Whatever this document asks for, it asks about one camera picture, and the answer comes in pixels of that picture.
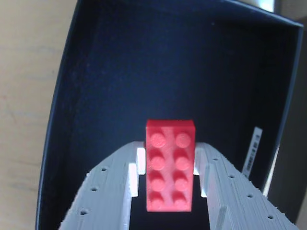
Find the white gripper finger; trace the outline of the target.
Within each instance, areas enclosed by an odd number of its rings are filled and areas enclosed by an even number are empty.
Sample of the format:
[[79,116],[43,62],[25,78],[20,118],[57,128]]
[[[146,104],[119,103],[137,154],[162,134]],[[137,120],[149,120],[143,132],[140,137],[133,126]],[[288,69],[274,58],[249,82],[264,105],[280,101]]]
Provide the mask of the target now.
[[207,143],[196,144],[194,174],[200,179],[201,197],[207,199],[210,229],[297,229],[223,154]]
[[63,230],[127,230],[131,200],[146,172],[144,143],[128,143],[90,170],[65,219]]

